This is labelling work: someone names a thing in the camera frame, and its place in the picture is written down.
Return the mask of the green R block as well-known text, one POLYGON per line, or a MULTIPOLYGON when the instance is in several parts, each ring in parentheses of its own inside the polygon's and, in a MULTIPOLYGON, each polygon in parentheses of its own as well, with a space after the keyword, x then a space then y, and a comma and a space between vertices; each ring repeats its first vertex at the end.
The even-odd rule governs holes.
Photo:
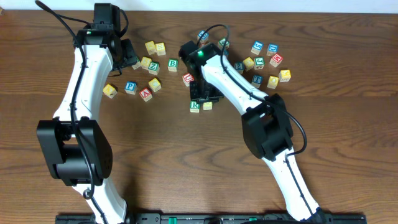
POLYGON ((199 113, 200 112, 200 104, 196 101, 190 102, 190 112, 191 113, 199 113))

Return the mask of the yellow O block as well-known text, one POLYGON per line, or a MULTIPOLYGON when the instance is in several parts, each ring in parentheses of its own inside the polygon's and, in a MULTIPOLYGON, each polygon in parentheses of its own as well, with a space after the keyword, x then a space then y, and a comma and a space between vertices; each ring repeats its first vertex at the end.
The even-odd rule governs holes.
POLYGON ((213 103, 212 102, 205 102, 203 103, 203 110, 207 111, 207 110, 212 110, 213 109, 213 103))
POLYGON ((267 87, 270 89, 276 89, 279 83, 279 77, 270 76, 267 82, 267 87))

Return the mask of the green B block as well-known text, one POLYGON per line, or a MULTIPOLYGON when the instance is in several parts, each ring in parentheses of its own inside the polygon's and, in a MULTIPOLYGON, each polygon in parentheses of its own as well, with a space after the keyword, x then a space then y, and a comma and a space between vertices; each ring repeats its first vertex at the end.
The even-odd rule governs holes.
POLYGON ((174 58, 170 58, 169 61, 168 61, 167 67, 168 67, 168 70, 169 70, 170 72, 177 72, 177 69, 178 69, 178 60, 177 60, 177 59, 174 59, 174 58))

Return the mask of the blue T block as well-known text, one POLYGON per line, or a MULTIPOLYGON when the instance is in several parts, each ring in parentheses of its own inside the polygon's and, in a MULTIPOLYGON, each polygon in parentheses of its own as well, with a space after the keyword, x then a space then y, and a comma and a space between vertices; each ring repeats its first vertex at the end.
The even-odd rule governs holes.
POLYGON ((263 81, 263 77, 262 76, 254 75, 253 78, 252 78, 251 85, 256 87, 256 88, 259 88, 261 86, 261 84, 262 84, 262 81, 263 81))

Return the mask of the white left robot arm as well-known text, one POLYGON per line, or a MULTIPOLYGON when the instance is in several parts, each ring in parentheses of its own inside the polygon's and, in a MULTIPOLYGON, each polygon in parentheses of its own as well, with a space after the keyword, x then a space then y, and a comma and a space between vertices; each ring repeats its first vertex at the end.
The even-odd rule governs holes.
POLYGON ((50 175, 75 189, 91 215, 57 215, 56 223, 134 223, 134 214, 110 177, 111 146, 98 124, 108 75, 137 63, 126 13, 111 3, 96 3, 93 22, 73 33, 75 64, 62 103, 50 120, 41 120, 37 138, 50 175))

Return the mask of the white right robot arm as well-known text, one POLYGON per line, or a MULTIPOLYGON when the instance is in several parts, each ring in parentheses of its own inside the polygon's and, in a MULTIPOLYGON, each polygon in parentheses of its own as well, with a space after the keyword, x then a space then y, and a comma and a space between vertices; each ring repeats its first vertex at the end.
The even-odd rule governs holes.
POLYGON ((203 104, 226 97, 241 115, 243 138, 251 153, 270 168, 285 200, 288 214, 297 221, 325 223, 295 160, 291 124, 298 121, 287 112, 283 99, 269 96, 251 85, 229 63, 215 44, 199 47, 193 41, 178 53, 188 72, 190 98, 203 104))

